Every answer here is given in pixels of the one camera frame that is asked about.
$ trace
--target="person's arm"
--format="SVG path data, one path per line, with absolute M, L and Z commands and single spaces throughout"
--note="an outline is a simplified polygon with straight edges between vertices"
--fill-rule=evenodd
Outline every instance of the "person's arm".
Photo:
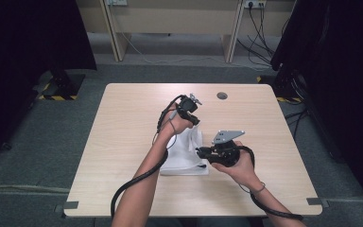
M 243 146 L 239 141 L 234 142 L 238 146 Z M 225 167 L 218 163 L 213 163 L 212 166 L 218 171 L 230 175 L 235 182 L 246 186 L 251 192 L 254 192 L 255 198 L 258 199 L 258 201 L 264 204 L 266 207 L 284 213 L 291 213 L 275 197 L 273 197 L 273 195 L 267 190 L 266 187 L 264 188 L 258 176 L 254 172 L 251 157 L 246 151 L 240 151 L 240 159 L 234 166 Z M 273 225 L 277 227 L 305 226 L 301 221 L 296 219 L 282 218 L 268 213 L 267 215 L 272 221 Z
M 161 161 L 166 145 L 173 135 L 193 127 L 190 121 L 180 118 L 178 114 L 168 121 L 171 113 L 169 112 L 164 118 L 164 124 L 155 142 L 134 177 L 146 173 Z M 113 217 L 112 227 L 145 226 L 153 202 L 158 175 L 159 170 L 123 193 Z

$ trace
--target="hole in table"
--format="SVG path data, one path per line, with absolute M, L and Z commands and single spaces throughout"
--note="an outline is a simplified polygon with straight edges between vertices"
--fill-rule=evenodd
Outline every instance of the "hole in table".
M 228 95 L 224 92 L 219 92 L 216 96 L 217 96 L 217 98 L 222 99 L 222 100 L 228 98 Z

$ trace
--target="black cable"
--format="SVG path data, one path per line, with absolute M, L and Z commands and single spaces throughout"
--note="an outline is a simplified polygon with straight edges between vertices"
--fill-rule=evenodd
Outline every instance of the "black cable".
M 302 118 L 300 118 L 300 120 L 303 120 L 306 116 L 308 116 L 308 114 L 307 114 L 307 113 L 305 113 L 305 114 L 302 116 Z M 288 125 L 288 126 L 291 126 L 292 124 L 296 123 L 297 121 L 299 121 L 299 119 L 296 119 L 296 120 L 294 120 L 294 121 L 292 121 L 292 122 L 288 123 L 287 125 Z
M 290 21 L 290 17 L 288 17 L 288 19 L 285 21 L 285 24 L 282 27 L 282 36 L 285 33 L 285 27 L 287 26 L 287 23 Z
M 301 101 L 305 100 L 305 91 L 304 89 L 302 89 L 299 84 L 297 83 L 296 79 L 293 78 L 290 82 L 291 86 L 293 87 L 294 91 L 296 92 L 296 94 L 300 97 Z
M 303 220 L 303 216 L 296 215 L 296 214 L 290 214 L 285 212 L 280 212 L 276 210 L 272 210 L 269 207 L 265 206 L 261 202 L 259 202 L 258 199 L 255 198 L 254 194 L 251 193 L 251 199 L 257 205 L 261 210 L 265 211 L 266 213 L 272 214 L 274 216 L 282 217 L 282 218 L 291 218 L 291 219 L 297 219 L 297 220 Z
M 285 119 L 287 120 L 288 118 L 290 118 L 290 117 L 293 117 L 293 116 L 296 116 L 296 115 L 300 115 L 300 114 L 302 114 L 303 112 L 298 112 L 298 113 L 291 113 L 291 114 L 288 114 L 288 115 L 286 115 L 285 116 Z
M 264 44 L 265 48 L 267 49 L 267 52 L 268 52 L 269 56 L 272 58 L 272 55 L 273 55 L 274 51 L 269 48 L 269 46 L 267 45 L 267 42 L 265 40 L 265 33 L 264 33 L 265 7 L 264 7 L 264 4 L 260 3 L 259 7 L 260 7 L 260 10 L 261 10 L 260 31 L 262 32 L 262 41 L 263 41 L 263 44 Z
M 244 146 L 238 146 L 236 148 L 243 149 L 246 152 L 248 152 L 250 157 L 251 157 L 252 166 L 255 167 L 255 157 L 254 157 L 254 153 L 252 152 L 252 150 L 250 148 L 247 148 L 247 147 L 244 147 Z M 303 220 L 303 216 L 301 216 L 301 215 L 285 213 L 285 212 L 280 212 L 280 211 L 270 209 L 269 207 L 262 204 L 258 199 L 256 199 L 253 193 L 251 193 L 250 191 L 247 191 L 246 189 L 244 189 L 240 184 L 239 184 L 239 186 L 240 186 L 241 189 L 243 189 L 243 191 L 245 191 L 247 193 L 250 193 L 251 194 L 251 199 L 254 202 L 254 204 L 257 205 L 260 209 L 262 209 L 266 213 L 272 214 L 274 216 L 282 217 L 282 218 L 292 218 L 292 219 Z
M 163 113 L 167 114 L 167 113 L 169 113 L 169 112 L 171 112 L 171 111 L 176 111 L 176 109 L 163 111 Z M 175 130 L 175 126 L 172 124 L 172 122 L 171 122 L 169 119 L 168 119 L 167 121 L 169 121 L 170 125 L 172 125 L 173 131 L 176 131 L 176 130 Z M 152 145 L 154 144 L 155 139 L 156 139 L 156 137 L 157 137 L 157 136 L 158 136 L 158 132 L 156 132 L 156 133 L 154 134 L 154 137 L 152 138 Z M 177 139 L 178 139 L 178 135 L 177 135 L 177 134 L 175 134 L 175 140 L 173 141 L 172 145 L 170 145 L 170 146 L 169 146 L 169 148 L 172 148 L 172 147 L 176 144 L 176 140 L 177 140 Z
M 320 37 L 320 40 L 318 41 L 318 44 L 321 44 L 325 41 L 326 35 L 329 30 L 329 18 L 330 17 L 330 6 L 326 9 L 325 18 L 323 20 L 323 29 L 322 29 L 322 35 Z
M 293 132 L 294 140 L 296 140 L 296 133 L 297 133 L 297 128 L 299 127 L 300 120 L 302 119 L 302 117 L 305 113 L 306 113 L 306 109 L 302 113 L 300 113 L 299 118 L 297 119 L 296 128 L 294 129 L 294 132 Z
M 291 101 L 288 98 L 285 98 L 285 102 L 288 103 L 288 104 L 290 104 L 290 105 L 300 105 L 300 104 L 303 104 L 303 102 L 301 102 L 301 101 L 297 101 L 297 100 Z
M 249 39 L 250 39 L 250 41 L 253 43 L 253 40 L 252 40 L 252 38 L 250 37 L 250 35 L 248 35 L 247 37 L 249 37 Z M 267 50 L 267 48 L 266 47 L 263 47 L 262 45 L 260 45 L 260 44 L 258 44 L 258 43 L 254 43 L 256 46 L 258 46 L 258 47 L 260 47 L 260 48 L 262 48 L 262 49 L 264 49 L 264 50 Z
M 260 4 L 260 12 L 261 12 L 261 24 L 260 24 L 260 27 L 258 29 L 253 17 L 252 17 L 252 13 L 251 13 L 251 10 L 249 10 L 249 13 L 250 13 L 250 18 L 252 20 L 252 23 L 254 24 L 254 27 L 255 27 L 255 31 L 257 32 L 257 36 L 255 37 L 254 40 L 256 40 L 256 38 L 259 38 L 261 43 L 265 46 L 265 49 L 267 50 L 269 56 L 271 57 L 272 56 L 272 52 L 274 52 L 273 50 L 270 50 L 270 48 L 267 46 L 267 42 L 265 41 L 265 35 L 264 35 L 264 18 L 265 18 L 265 13 L 264 13 L 264 7 L 262 4 Z
M 154 166 L 149 171 L 143 173 L 142 175 L 131 179 L 130 181 L 126 182 L 121 187 L 119 187 L 119 189 L 117 189 L 117 191 L 116 191 L 116 193 L 114 193 L 112 201 L 111 201 L 111 217 L 112 218 L 114 217 L 114 207 L 116 205 L 117 198 L 119 198 L 120 194 L 122 194 L 122 192 L 124 190 L 128 189 L 132 185 L 134 185 L 134 184 L 136 184 L 138 182 L 141 182 L 143 179 L 149 177 L 154 172 L 156 172 L 164 164 L 164 162 L 166 161 L 167 155 L 168 155 L 168 152 L 166 150 L 165 153 L 164 153 L 164 157 L 161 159 L 161 161 L 159 161 L 159 163 L 156 166 Z
M 252 63 L 255 63 L 255 64 L 260 64 L 260 65 L 265 65 L 265 66 L 270 66 L 270 61 L 268 59 L 266 59 L 264 56 L 262 56 L 261 54 L 259 54 L 258 52 L 250 49 L 249 47 L 246 47 L 244 44 L 242 44 L 240 42 L 240 40 L 238 40 L 238 43 L 241 44 L 247 51 L 249 51 L 249 60 L 252 62 Z M 262 60 L 263 62 L 267 63 L 267 64 L 264 64 L 264 63 L 260 63 L 260 62 L 254 62 L 252 61 L 251 57 L 250 57 L 250 53 L 254 54 L 257 58 L 259 58 L 260 60 Z
M 173 105 L 173 103 L 176 102 L 176 100 L 178 98 L 182 98 L 184 97 L 183 95 L 180 95 L 180 96 L 177 96 L 175 97 L 170 103 L 169 105 L 167 105 L 167 107 L 161 112 L 161 116 L 159 117 L 159 120 L 158 120 L 158 125 L 157 125 L 157 133 L 159 133 L 159 131 L 161 130 L 161 126 L 162 126 L 162 123 L 164 122 L 164 117 L 166 116 L 166 114 L 169 112 L 169 108 Z

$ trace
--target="table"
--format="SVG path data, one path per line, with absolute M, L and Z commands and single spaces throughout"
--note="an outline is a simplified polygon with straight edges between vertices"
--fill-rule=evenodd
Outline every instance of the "table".
M 243 0 L 128 0 L 108 6 L 100 0 L 117 61 L 122 61 L 131 33 L 219 34 L 225 62 L 232 62 Z
M 219 92 L 228 98 L 217 98 Z M 161 111 L 175 96 L 190 93 L 203 104 L 194 114 L 201 120 L 204 146 L 211 146 L 219 130 L 245 131 L 238 140 L 255 153 L 256 172 L 270 192 L 293 213 L 320 214 L 320 205 L 307 202 L 317 194 L 268 85 L 119 83 L 106 87 L 64 205 L 65 215 L 109 217 L 112 196 L 146 156 Z M 264 214 L 232 178 L 211 166 L 208 176 L 160 176 L 150 213 L 153 217 Z

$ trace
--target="power outlet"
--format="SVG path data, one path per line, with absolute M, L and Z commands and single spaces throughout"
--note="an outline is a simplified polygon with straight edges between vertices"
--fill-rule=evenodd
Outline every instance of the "power outlet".
M 247 0 L 244 8 L 249 9 L 250 2 L 252 2 L 253 9 L 263 9 L 265 7 L 265 5 L 267 4 L 267 0 Z
M 128 0 L 106 0 L 108 6 L 127 6 Z

